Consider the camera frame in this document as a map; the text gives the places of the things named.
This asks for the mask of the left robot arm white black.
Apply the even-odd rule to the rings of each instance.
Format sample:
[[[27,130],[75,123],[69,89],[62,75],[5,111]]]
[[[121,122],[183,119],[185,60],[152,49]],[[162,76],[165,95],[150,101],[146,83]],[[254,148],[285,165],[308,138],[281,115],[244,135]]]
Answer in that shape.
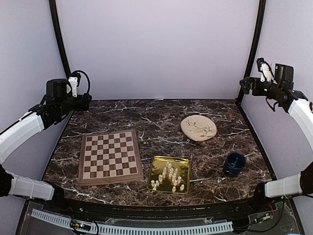
[[[20,119],[0,133],[0,162],[34,135],[62,122],[72,111],[87,111],[92,96],[89,92],[78,94],[79,77],[52,79],[46,83],[46,94],[41,102],[30,108]],[[69,203],[55,194],[55,187],[44,181],[33,180],[0,169],[0,195],[36,198],[50,201],[58,213],[66,213]]]

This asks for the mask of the gold metal tray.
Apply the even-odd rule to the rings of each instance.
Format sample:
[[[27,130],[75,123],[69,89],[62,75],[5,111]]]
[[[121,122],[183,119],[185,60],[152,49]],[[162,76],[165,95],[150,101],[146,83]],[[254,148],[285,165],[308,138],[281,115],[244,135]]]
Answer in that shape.
[[[188,159],[154,156],[147,189],[157,192],[187,194],[190,188],[191,165]]]

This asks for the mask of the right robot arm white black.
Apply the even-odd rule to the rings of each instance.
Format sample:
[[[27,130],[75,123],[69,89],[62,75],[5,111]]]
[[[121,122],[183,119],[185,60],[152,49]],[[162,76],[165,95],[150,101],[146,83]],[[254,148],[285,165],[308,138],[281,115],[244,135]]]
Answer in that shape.
[[[260,78],[246,77],[240,81],[245,94],[264,96],[266,101],[275,100],[270,108],[281,107],[298,124],[309,145],[313,145],[313,103],[301,92],[293,88],[292,66],[276,64],[272,70],[263,58],[257,59]],[[313,164],[307,166],[300,173],[268,183],[260,183],[250,200],[250,209],[261,212],[268,205],[269,198],[288,197],[293,195],[307,195],[313,193]]]

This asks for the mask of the wooden chess board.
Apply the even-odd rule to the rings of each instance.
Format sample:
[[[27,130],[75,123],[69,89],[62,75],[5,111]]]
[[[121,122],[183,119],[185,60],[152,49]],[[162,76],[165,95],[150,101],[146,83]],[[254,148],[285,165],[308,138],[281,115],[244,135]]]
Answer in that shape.
[[[79,186],[141,180],[143,169],[134,129],[82,137]]]

